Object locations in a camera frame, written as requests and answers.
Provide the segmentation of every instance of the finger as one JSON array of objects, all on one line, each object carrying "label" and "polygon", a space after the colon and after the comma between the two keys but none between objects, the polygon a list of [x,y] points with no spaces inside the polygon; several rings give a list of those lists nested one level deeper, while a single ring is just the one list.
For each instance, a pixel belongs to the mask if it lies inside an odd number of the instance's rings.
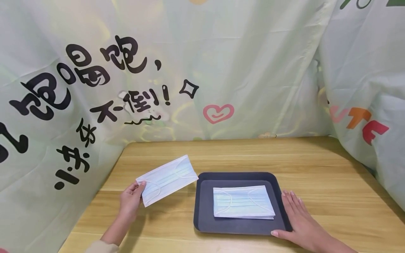
[{"label": "finger", "polygon": [[134,182],[132,184],[130,184],[130,186],[128,186],[125,191],[134,191],[136,188],[138,187],[138,182]]},{"label": "finger", "polygon": [[295,206],[291,194],[288,191],[284,191],[284,193],[286,194],[286,198],[288,199],[288,202],[290,203],[291,209],[294,211],[294,214],[299,214],[300,211],[298,211],[297,207]]},{"label": "finger", "polygon": [[305,213],[308,213],[307,207],[305,206],[303,200],[298,198],[298,202],[300,202],[301,208],[304,210]]},{"label": "finger", "polygon": [[286,210],[287,216],[291,219],[294,216],[294,210],[292,209],[290,202],[287,199],[286,191],[284,190],[281,194],[281,200],[283,201],[284,208]]},{"label": "finger", "polygon": [[143,190],[145,190],[145,187],[146,187],[146,182],[142,181],[141,184],[136,189],[135,195],[140,198]]},{"label": "finger", "polygon": [[304,212],[304,210],[302,209],[301,204],[300,204],[300,202],[299,202],[299,200],[298,200],[297,195],[295,195],[295,193],[294,193],[293,191],[290,192],[290,195],[291,195],[292,201],[293,201],[295,207],[297,208],[297,210],[298,210],[301,214],[305,214],[305,212]]},{"label": "finger", "polygon": [[288,240],[290,242],[295,241],[295,234],[293,232],[287,232],[284,230],[273,230],[271,235],[280,239]]}]

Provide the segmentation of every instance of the sleeve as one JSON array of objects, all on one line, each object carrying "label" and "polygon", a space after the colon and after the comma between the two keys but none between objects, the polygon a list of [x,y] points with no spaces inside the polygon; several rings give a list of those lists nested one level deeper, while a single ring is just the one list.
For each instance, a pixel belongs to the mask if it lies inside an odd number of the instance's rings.
[{"label": "sleeve", "polygon": [[106,244],[103,241],[96,241],[90,245],[85,253],[117,253],[119,247],[115,244]]}]

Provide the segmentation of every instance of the face mask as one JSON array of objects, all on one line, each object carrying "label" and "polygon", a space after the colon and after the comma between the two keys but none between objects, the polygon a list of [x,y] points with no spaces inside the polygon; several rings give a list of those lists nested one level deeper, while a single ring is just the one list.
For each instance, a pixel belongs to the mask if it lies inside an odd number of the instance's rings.
[{"label": "face mask", "polygon": [[198,179],[191,166],[188,155],[149,171],[136,179],[138,183],[146,181],[142,193],[145,207],[163,199],[167,195],[191,184]]},{"label": "face mask", "polygon": [[214,188],[214,216],[240,219],[274,219],[275,213],[264,185]]}]

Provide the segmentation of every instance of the orange letter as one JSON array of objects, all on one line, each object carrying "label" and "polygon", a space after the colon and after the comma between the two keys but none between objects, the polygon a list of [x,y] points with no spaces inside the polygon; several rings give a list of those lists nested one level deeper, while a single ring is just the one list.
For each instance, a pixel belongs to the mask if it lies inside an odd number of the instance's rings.
[{"label": "orange letter", "polygon": [[349,116],[352,116],[353,118],[346,128],[354,129],[362,119],[369,121],[371,118],[371,112],[363,108],[353,107],[350,109]]},{"label": "orange letter", "polygon": [[388,126],[385,126],[378,121],[372,120],[363,127],[363,139],[365,142],[367,142],[368,145],[371,146],[371,141],[375,138],[375,134],[373,134],[371,131],[375,131],[379,135],[382,135],[383,133],[388,131],[388,129]]}]

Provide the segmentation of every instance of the fabric backdrop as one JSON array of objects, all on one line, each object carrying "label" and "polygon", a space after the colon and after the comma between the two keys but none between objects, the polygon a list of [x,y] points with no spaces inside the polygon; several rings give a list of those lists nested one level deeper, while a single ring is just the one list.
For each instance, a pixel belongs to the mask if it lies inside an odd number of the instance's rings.
[{"label": "fabric backdrop", "polygon": [[0,248],[57,252],[130,142],[332,135],[405,208],[404,5],[1,1]]}]

